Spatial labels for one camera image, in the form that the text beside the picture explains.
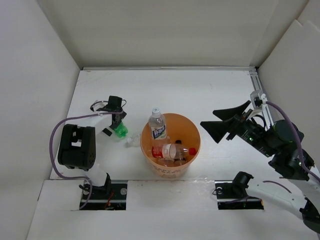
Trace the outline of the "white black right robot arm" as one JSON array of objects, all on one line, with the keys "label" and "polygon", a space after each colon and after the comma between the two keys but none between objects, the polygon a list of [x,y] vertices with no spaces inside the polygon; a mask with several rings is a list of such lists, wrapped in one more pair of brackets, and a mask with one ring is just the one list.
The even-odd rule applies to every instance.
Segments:
[{"label": "white black right robot arm", "polygon": [[[268,129],[254,120],[267,105],[277,109],[283,116],[282,120],[276,121]],[[240,171],[232,181],[216,183],[214,193],[220,200],[218,206],[229,210],[231,207],[239,209],[251,198],[269,201],[319,233],[320,178],[311,171],[316,164],[302,148],[304,134],[284,111],[276,104],[256,97],[238,107],[214,110],[212,113],[219,120],[202,121],[200,125],[216,143],[223,138],[241,138],[264,156],[271,157],[268,165],[302,192],[301,196],[293,195],[289,190],[278,192],[275,181],[261,181]]]}]

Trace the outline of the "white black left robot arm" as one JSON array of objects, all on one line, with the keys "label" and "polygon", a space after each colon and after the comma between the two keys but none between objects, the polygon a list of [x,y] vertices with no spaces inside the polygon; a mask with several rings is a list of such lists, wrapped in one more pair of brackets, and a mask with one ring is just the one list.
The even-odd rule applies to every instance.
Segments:
[{"label": "white black left robot arm", "polygon": [[97,100],[89,107],[93,113],[82,116],[83,121],[63,126],[57,161],[68,169],[84,171],[90,183],[80,188],[91,192],[92,198],[106,199],[112,194],[109,174],[96,163],[96,136],[103,133],[121,139],[127,135],[128,129],[123,124],[126,103],[125,99],[113,95],[107,101]]}]

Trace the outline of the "clear bottle red label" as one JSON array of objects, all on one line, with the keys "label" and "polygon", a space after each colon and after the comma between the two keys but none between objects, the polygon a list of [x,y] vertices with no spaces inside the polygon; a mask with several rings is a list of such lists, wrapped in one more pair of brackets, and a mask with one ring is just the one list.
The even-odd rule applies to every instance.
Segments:
[{"label": "clear bottle red label", "polygon": [[[158,159],[172,159],[174,160],[176,157],[176,154],[178,153],[178,150],[180,148],[183,148],[184,145],[177,144],[177,143],[170,143],[170,144],[164,144],[162,146],[153,146],[151,149],[151,154],[154,158]],[[197,150],[193,147],[188,148],[188,156],[195,156],[197,154]]]}]

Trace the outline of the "clear bottle black cap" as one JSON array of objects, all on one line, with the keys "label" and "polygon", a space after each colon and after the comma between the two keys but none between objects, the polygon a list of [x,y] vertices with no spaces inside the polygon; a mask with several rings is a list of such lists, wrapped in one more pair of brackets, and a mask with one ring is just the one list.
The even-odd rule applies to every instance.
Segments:
[{"label": "clear bottle black cap", "polygon": [[176,158],[174,159],[174,166],[179,167],[187,163],[186,156],[188,155],[188,148],[186,146],[183,146],[178,150],[178,153],[176,154]]}]

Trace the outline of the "green plastic soda bottle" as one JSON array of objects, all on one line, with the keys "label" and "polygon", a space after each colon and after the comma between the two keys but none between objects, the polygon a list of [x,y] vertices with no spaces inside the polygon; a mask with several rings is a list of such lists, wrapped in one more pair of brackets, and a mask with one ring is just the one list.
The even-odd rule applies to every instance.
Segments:
[{"label": "green plastic soda bottle", "polygon": [[114,132],[118,138],[124,138],[128,133],[128,129],[123,122],[120,122],[119,125],[114,129]]}]

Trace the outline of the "clear bottle blue yellow label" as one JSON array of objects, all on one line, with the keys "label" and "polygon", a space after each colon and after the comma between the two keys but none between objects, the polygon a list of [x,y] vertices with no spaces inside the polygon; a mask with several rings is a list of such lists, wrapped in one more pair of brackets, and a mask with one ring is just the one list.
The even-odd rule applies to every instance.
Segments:
[{"label": "clear bottle blue yellow label", "polygon": [[158,141],[167,138],[166,119],[158,107],[152,109],[151,116],[148,119],[148,125],[153,140]]}]

